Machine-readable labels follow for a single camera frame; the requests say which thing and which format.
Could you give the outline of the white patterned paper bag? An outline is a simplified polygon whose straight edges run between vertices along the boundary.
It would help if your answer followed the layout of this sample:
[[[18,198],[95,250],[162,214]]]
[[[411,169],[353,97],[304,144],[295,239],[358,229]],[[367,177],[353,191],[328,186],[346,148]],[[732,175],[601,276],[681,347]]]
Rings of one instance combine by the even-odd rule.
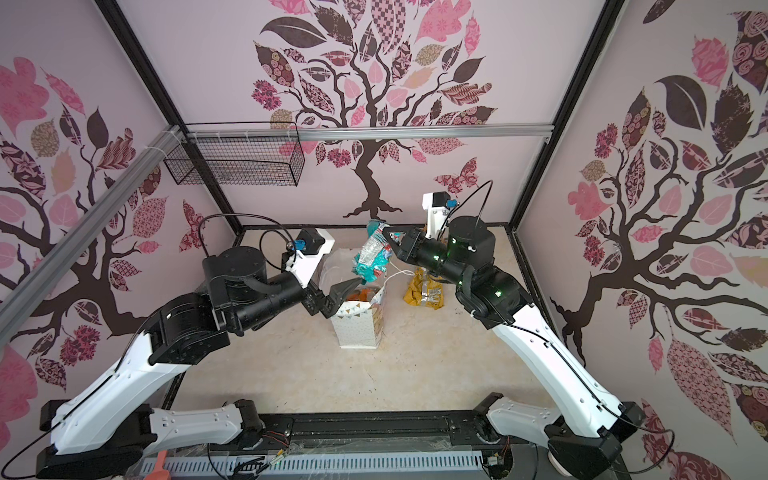
[[[354,257],[358,249],[339,249],[323,262],[320,271],[320,287],[329,290],[334,284],[358,277],[354,273]],[[337,314],[331,317],[339,346],[342,349],[377,349],[384,330],[385,294],[387,284],[398,277],[412,277],[414,271],[402,270],[388,264],[386,273],[372,284],[357,289],[378,288],[370,303],[346,300]]]

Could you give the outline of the teal snack packet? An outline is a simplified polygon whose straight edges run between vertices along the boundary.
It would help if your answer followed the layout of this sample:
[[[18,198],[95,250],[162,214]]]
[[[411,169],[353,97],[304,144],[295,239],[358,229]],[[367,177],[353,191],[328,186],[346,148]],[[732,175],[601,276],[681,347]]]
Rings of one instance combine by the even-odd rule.
[[[391,246],[385,239],[383,230],[388,224],[380,220],[371,220],[367,225],[368,238],[354,257],[354,273],[362,278],[362,284],[372,284],[386,273]]]

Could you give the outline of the yellow snack packet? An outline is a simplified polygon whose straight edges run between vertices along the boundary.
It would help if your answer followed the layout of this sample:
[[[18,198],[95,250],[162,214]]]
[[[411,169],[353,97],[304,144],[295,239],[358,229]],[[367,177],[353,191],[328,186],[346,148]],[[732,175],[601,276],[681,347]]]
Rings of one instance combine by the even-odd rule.
[[[411,306],[422,306],[438,310],[444,306],[444,288],[441,283],[433,279],[424,269],[419,268],[411,277],[403,300]]]

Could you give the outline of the orange snack packet small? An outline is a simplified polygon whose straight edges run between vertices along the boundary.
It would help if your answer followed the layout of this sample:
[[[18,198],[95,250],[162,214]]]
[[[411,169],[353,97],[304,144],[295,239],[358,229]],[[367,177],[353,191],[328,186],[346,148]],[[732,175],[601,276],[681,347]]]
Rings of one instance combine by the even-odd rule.
[[[354,290],[348,297],[348,301],[370,303],[378,293],[378,288],[362,288]]]

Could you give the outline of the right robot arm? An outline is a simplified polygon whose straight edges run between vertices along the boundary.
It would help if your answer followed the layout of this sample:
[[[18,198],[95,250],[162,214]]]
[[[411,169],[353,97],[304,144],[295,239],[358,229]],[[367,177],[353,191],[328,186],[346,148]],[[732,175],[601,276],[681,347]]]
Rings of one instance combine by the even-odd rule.
[[[496,238],[484,222],[462,216],[448,230],[446,239],[420,228],[386,227],[383,236],[399,260],[454,285],[463,309],[523,360],[555,403],[546,409],[500,397],[484,412],[487,422],[501,436],[545,448],[565,476],[595,479],[615,468],[642,409],[620,401],[575,359],[524,287],[496,265]]]

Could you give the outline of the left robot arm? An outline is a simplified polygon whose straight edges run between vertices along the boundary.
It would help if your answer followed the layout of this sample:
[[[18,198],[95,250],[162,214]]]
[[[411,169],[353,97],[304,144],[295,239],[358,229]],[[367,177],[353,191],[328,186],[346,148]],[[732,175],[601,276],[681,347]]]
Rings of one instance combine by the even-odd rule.
[[[238,400],[209,410],[174,412],[149,405],[157,390],[233,335],[256,331],[301,304],[309,314],[333,316],[362,283],[337,283],[323,293],[312,281],[319,255],[273,277],[253,247],[206,258],[205,290],[181,295],[148,318],[124,355],[77,397],[50,401],[40,426],[51,444],[38,454],[38,479],[100,479],[124,474],[145,456],[198,444],[251,449],[264,435],[255,404]]]

